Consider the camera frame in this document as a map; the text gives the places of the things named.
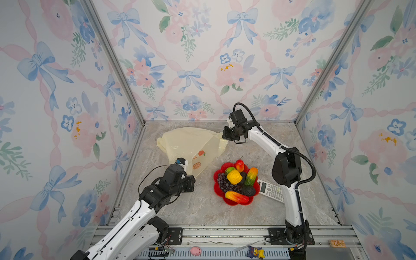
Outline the red flower-shaped bowl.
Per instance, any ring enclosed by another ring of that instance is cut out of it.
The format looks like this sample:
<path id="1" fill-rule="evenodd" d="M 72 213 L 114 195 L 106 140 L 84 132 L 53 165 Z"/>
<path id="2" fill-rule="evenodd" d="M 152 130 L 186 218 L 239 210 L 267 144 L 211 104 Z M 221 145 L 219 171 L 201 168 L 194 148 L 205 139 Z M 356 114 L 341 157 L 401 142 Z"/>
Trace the red flower-shaped bowl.
<path id="1" fill-rule="evenodd" d="M 220 173 L 225 173 L 226 169 L 227 169 L 227 168 L 229 168 L 229 167 L 235 167 L 235 163 L 226 162 L 225 164 L 223 164 L 223 165 L 222 165 L 222 167 L 221 167 L 221 169 L 220 169 L 220 170 L 217 170 L 217 171 L 214 173 L 214 175 L 213 175 L 213 179 L 214 179 L 215 185 L 214 185 L 213 189 L 214 189 L 214 192 L 215 192 L 218 196 L 222 197 L 222 198 L 223 198 L 223 200 L 224 200 L 224 201 L 225 201 L 228 205 L 230 205 L 230 206 L 235 206 L 235 205 L 238 205 L 238 204 L 237 204 L 237 203 L 234 203 L 233 201 L 230 201 L 230 200 L 228 200 L 228 199 L 226 199 L 226 198 L 225 198 L 225 193 L 224 193 L 224 192 L 223 192 L 223 191 L 219 188 L 218 181 L 217 181 L 217 177 L 218 177 L 218 175 L 219 175 Z M 243 177 L 243 179 L 242 179 L 242 181 L 241 181 L 240 183 L 238 183 L 238 184 L 237 184 L 237 185 L 239 186 L 239 188 L 240 188 L 241 186 L 244 186 L 243 184 L 244 184 L 244 182 L 245 182 L 246 175 L 247 175 L 248 171 L 249 171 L 249 168 L 248 168 L 247 166 L 245 166 L 245 170 L 244 170 L 244 172 L 241 172 L 241 173 L 240 173 L 240 174 L 241 174 L 241 176 Z M 260 192 L 260 186 L 259 186 L 259 184 L 257 183 L 257 181 L 258 181 L 258 178 L 256 179 L 256 183 L 253 185 L 253 187 L 256 189 L 256 194 L 255 194 L 254 196 L 258 195 L 258 194 L 259 194 L 259 192 Z M 250 197 L 249 203 L 247 203 L 247 204 L 241 204 L 241 205 L 250 205 L 250 204 L 252 203 L 253 199 L 254 199 L 254 196 L 253 196 L 253 197 Z"/>

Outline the yellow plastic bag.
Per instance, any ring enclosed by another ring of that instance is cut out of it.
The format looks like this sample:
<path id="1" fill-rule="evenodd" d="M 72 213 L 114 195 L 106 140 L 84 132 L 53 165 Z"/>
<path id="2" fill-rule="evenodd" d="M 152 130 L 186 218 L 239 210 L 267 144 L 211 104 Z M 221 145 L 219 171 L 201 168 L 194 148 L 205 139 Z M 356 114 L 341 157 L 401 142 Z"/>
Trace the yellow plastic bag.
<path id="1" fill-rule="evenodd" d="M 169 163 L 184 158 L 187 161 L 185 172 L 194 177 L 220 157 L 227 145 L 221 133 L 195 127 L 177 128 L 157 139 L 157 146 L 167 155 Z"/>

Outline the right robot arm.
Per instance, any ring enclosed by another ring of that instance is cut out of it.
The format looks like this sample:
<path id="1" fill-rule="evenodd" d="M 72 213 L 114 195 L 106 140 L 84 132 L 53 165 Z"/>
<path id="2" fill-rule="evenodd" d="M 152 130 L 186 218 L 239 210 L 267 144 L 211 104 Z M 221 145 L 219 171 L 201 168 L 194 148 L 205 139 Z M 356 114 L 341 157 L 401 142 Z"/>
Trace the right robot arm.
<path id="1" fill-rule="evenodd" d="M 277 141 L 253 120 L 233 121 L 228 119 L 227 123 L 228 125 L 223 130 L 223 139 L 239 141 L 240 137 L 245 137 L 255 142 L 274 159 L 271 175 L 283 193 L 286 209 L 286 229 L 283 237 L 289 244 L 302 245 L 303 248 L 306 248 L 309 234 L 303 215 L 299 186 L 313 180 L 316 176 L 316 171 L 313 170 L 311 178 L 301 180 L 301 158 L 304 160 L 308 160 L 308 158 L 296 148 L 289 148 Z"/>

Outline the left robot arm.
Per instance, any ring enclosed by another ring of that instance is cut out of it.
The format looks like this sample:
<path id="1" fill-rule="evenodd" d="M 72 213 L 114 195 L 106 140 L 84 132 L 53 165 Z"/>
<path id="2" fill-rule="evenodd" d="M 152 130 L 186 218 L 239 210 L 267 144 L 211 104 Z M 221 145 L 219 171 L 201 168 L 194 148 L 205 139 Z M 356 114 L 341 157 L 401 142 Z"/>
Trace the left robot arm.
<path id="1" fill-rule="evenodd" d="M 121 221 L 87 251 L 78 250 L 73 260 L 133 260 L 154 244 L 167 239 L 169 225 L 157 213 L 171 204 L 172 197 L 195 190 L 195 178 L 186 173 L 188 162 L 179 158 L 162 177 L 146 186 Z"/>

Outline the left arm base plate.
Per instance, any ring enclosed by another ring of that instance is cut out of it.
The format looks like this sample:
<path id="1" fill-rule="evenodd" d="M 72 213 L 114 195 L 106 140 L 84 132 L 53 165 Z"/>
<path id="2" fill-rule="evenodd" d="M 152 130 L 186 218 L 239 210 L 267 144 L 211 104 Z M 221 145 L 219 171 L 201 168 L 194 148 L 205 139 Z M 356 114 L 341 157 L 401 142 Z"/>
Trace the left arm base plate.
<path id="1" fill-rule="evenodd" d="M 156 243 L 160 245 L 181 245 L 183 231 L 182 227 L 168 227 L 159 233 Z"/>

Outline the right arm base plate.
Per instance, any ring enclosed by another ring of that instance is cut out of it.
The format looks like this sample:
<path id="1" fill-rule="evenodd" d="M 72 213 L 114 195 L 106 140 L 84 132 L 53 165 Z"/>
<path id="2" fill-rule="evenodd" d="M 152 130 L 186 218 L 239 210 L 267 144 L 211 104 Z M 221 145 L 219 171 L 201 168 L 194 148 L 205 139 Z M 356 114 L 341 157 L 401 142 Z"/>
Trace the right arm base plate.
<path id="1" fill-rule="evenodd" d="M 271 245 L 301 246 L 305 238 L 307 246 L 315 245 L 314 236 L 308 226 L 306 227 L 306 237 L 302 226 L 294 231 L 286 227 L 270 227 L 264 240 Z"/>

